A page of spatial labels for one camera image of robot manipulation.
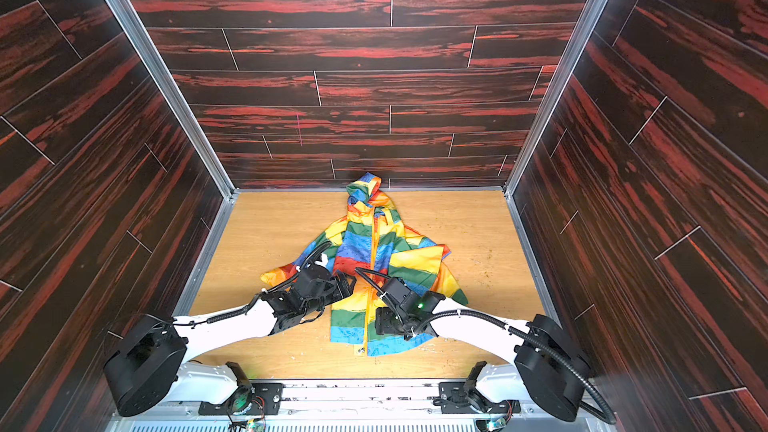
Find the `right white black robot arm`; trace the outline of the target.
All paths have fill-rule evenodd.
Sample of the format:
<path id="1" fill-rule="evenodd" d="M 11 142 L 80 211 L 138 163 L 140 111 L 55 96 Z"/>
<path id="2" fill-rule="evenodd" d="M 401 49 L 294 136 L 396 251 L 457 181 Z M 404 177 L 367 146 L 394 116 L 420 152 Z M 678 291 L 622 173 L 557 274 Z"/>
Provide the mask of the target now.
<path id="1" fill-rule="evenodd" d="M 579 410 L 614 422 L 610 407 L 589 383 L 586 356 L 552 319 L 540 314 L 529 322 L 499 318 L 437 292 L 418 295 L 399 278 L 371 284 L 385 304 L 375 315 L 378 333 L 405 340 L 454 339 L 506 362 L 476 363 L 460 393 L 462 404 L 487 413 L 495 404 L 531 401 L 564 422 L 575 421 Z"/>

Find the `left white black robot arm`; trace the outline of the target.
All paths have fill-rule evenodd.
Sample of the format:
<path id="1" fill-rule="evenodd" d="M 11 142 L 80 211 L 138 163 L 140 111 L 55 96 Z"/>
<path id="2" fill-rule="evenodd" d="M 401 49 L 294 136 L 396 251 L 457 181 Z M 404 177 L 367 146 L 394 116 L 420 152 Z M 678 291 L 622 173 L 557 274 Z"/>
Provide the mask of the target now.
<path id="1" fill-rule="evenodd" d="M 164 402 L 229 404 L 246 408 L 250 382 L 228 362 L 208 366 L 197 357 L 232 343 L 279 334 L 350 297 L 356 279 L 321 265 L 300 269 L 280 288 L 248 304 L 197 316 L 145 316 L 118 342 L 104 364 L 110 392 L 122 417 L 133 417 Z"/>

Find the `rainbow striped hooded jacket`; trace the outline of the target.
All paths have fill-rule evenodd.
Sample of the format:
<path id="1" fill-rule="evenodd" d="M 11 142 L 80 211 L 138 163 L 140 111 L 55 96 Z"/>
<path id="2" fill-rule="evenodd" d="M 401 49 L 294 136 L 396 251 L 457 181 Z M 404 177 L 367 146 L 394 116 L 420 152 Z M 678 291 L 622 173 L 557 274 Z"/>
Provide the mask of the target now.
<path id="1" fill-rule="evenodd" d="M 380 185 L 381 179 L 371 173 L 347 185 L 346 216 L 326 228 L 294 262 L 264 273 L 261 280 L 275 286 L 291 278 L 317 245 L 329 241 L 326 255 L 333 272 L 353 274 L 355 268 L 365 267 L 402 279 L 418 295 L 438 292 L 466 305 L 466 295 L 443 263 L 450 249 L 406 226 Z M 370 284 L 358 278 L 351 297 L 331 306 L 330 340 L 361 345 L 371 357 L 405 352 L 430 340 L 426 334 L 411 340 L 377 335 L 375 312 L 383 306 Z"/>

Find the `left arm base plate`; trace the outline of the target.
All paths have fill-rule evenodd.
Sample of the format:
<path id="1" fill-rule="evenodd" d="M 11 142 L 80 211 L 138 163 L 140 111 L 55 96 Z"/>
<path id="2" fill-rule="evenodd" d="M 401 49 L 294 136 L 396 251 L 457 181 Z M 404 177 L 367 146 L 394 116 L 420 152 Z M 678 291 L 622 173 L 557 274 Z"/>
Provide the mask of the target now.
<path id="1" fill-rule="evenodd" d="M 249 389 L 240 387 L 222 404 L 202 402 L 200 416 L 271 416 L 277 415 L 284 384 L 280 382 L 251 382 Z"/>

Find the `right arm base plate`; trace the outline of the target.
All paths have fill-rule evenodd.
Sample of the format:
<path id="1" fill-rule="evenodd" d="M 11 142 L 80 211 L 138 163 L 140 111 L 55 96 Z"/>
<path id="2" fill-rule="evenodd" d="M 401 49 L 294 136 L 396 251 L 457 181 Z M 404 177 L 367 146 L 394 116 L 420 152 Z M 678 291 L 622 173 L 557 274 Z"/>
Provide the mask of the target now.
<path id="1" fill-rule="evenodd" d="M 433 405 L 438 406 L 443 414 L 506 414 L 521 412 L 521 405 L 516 400 L 492 403 L 479 392 L 470 389 L 464 381 L 447 381 L 438 384 L 438 396 Z"/>

